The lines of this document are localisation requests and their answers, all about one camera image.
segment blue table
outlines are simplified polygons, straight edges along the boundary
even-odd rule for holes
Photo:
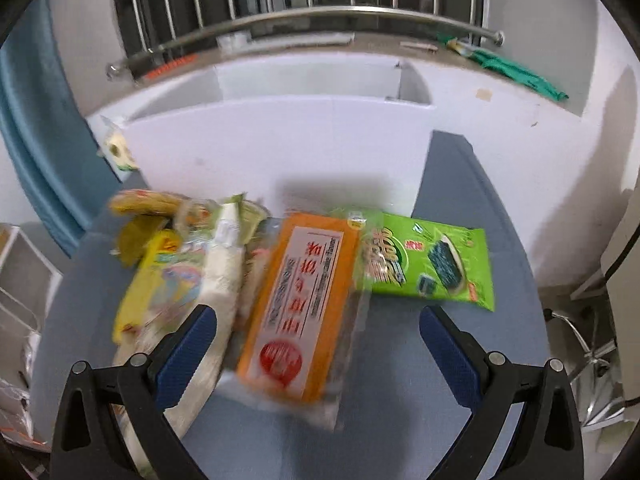
[[[140,186],[139,177],[127,187]],[[464,137],[435,132],[413,216],[484,228],[495,312],[444,302],[453,321],[487,350],[512,362],[549,358],[542,308],[522,245]],[[109,366],[111,327],[133,276],[110,256],[124,223],[101,213],[83,239],[50,311],[36,359],[31,411],[36,430],[52,434],[73,362]],[[340,410],[341,431],[327,433],[290,416],[252,410],[213,394],[183,442],[200,468],[225,480],[393,480],[426,478],[469,416],[458,406],[418,333],[424,301],[374,296]],[[480,478],[490,478],[513,433],[519,406]]]

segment green cloth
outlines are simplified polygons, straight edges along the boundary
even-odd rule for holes
[[[568,95],[558,90],[549,81],[533,73],[527,67],[516,63],[510,59],[505,59],[490,50],[479,48],[467,43],[462,43],[452,36],[440,36],[438,40],[446,44],[448,48],[456,51],[460,56],[466,57],[478,63],[482,68],[492,70],[498,74],[507,76],[516,83],[527,86],[535,90],[540,95],[549,97],[554,101],[568,99]]]

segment blue gripper pad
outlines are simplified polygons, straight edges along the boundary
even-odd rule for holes
[[[180,401],[191,377],[216,336],[218,320],[212,308],[205,308],[175,346],[156,375],[156,406],[172,408]]]
[[[420,313],[420,335],[458,404],[475,413],[482,401],[479,374],[428,306]]]

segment screw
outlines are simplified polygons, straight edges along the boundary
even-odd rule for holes
[[[551,361],[549,361],[549,366],[551,366],[551,369],[555,370],[556,372],[561,372],[562,370],[564,370],[564,365],[562,364],[562,361],[560,359],[551,359]]]
[[[129,359],[129,362],[131,363],[131,366],[142,366],[146,363],[146,354],[133,354],[131,359]]]
[[[491,352],[489,354],[489,361],[491,361],[494,365],[502,366],[505,364],[507,359],[500,352]]]
[[[86,362],[85,361],[78,361],[77,363],[74,363],[74,365],[71,367],[71,371],[73,373],[75,373],[76,375],[81,374],[85,370],[86,370]]]

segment white wall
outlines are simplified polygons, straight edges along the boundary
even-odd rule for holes
[[[113,0],[50,0],[53,32],[66,79],[80,113],[113,101],[132,82],[109,81],[106,67],[125,56]]]
[[[581,115],[596,51],[596,0],[490,0],[486,27],[505,33],[501,48],[487,47],[547,78]]]
[[[604,6],[596,9],[582,117],[477,73],[422,69],[439,127],[473,144],[541,286],[575,283],[597,268],[640,166],[640,62]],[[481,88],[491,90],[490,103],[473,99]]]
[[[0,222],[19,225],[23,222],[37,220],[38,216],[20,186],[2,134],[0,134],[0,182],[2,183],[0,186]]]

